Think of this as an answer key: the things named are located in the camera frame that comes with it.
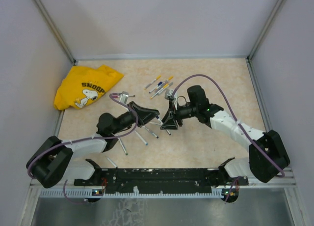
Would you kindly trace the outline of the light green capped pen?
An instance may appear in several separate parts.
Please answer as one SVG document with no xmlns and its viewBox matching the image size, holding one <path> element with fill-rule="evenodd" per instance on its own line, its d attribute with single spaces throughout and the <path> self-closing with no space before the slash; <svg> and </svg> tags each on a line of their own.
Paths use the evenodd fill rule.
<svg viewBox="0 0 314 226">
<path fill-rule="evenodd" d="M 158 126 L 161 126 L 162 124 L 160 123 L 157 123 L 157 122 L 149 122 L 150 124 L 153 124 L 153 125 L 158 125 Z"/>
</svg>

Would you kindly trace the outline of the magenta capped pen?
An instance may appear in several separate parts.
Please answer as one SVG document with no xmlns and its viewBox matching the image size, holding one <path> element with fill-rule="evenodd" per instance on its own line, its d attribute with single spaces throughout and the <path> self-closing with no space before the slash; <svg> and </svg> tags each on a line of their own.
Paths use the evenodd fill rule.
<svg viewBox="0 0 314 226">
<path fill-rule="evenodd" d="M 120 98 L 120 97 L 135 97 L 135 95 L 128 95 L 128 94 L 123 94 L 123 93 L 118 93 L 117 95 L 112 95 L 113 98 Z"/>
</svg>

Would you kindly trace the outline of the black capped pen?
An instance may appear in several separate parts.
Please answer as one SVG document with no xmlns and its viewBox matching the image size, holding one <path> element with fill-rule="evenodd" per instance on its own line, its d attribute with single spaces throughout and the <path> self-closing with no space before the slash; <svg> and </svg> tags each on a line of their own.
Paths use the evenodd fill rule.
<svg viewBox="0 0 314 226">
<path fill-rule="evenodd" d="M 114 166 L 115 169 L 117 169 L 117 165 L 108 157 L 106 156 L 106 159 Z"/>
</svg>

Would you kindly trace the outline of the dark blue capped pen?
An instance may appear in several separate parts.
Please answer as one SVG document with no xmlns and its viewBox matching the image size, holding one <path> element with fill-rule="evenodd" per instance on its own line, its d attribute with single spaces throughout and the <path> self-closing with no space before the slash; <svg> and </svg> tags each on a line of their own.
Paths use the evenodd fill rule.
<svg viewBox="0 0 314 226">
<path fill-rule="evenodd" d="M 159 118 L 159 116 L 157 116 L 157 120 L 158 120 L 158 122 L 160 123 L 160 126 L 162 126 L 162 125 L 163 125 L 163 122 L 162 122 L 162 120 Z M 165 129 L 165 131 L 166 131 L 166 133 L 167 133 L 168 135 L 171 135 L 171 133 L 170 133 L 169 130 Z"/>
</svg>

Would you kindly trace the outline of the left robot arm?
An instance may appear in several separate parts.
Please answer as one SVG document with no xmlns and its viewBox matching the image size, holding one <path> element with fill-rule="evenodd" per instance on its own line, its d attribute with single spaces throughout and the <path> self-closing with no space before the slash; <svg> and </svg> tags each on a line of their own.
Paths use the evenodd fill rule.
<svg viewBox="0 0 314 226">
<path fill-rule="evenodd" d="M 119 138 L 159 116 L 158 110 L 141 107 L 135 102 L 128 103 L 125 108 L 127 112 L 118 117 L 110 113 L 101 114 L 97 132 L 90 137 L 74 141 L 62 141 L 56 136 L 46 139 L 27 162 L 28 175 L 38 180 L 44 188 L 70 179 L 83 179 L 91 185 L 99 184 L 102 173 L 90 161 L 74 163 L 74 159 L 111 150 Z"/>
</svg>

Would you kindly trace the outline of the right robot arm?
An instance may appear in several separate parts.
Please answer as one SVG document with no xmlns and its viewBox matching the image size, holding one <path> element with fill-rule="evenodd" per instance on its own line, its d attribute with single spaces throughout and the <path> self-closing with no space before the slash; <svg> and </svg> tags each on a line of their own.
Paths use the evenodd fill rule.
<svg viewBox="0 0 314 226">
<path fill-rule="evenodd" d="M 166 91 L 165 99 L 169 101 L 169 108 L 162 119 L 161 129 L 177 130 L 183 125 L 184 119 L 195 117 L 200 123 L 224 133 L 240 144 L 248 152 L 248 157 L 232 158 L 223 163 L 223 169 L 219 172 L 222 183 L 229 185 L 237 177 L 245 176 L 254 176 L 267 183 L 289 166 L 289 156 L 276 131 L 258 130 L 235 120 L 221 106 L 210 103 L 199 85 L 191 86 L 187 93 L 189 102 L 180 106 L 173 91 Z"/>
</svg>

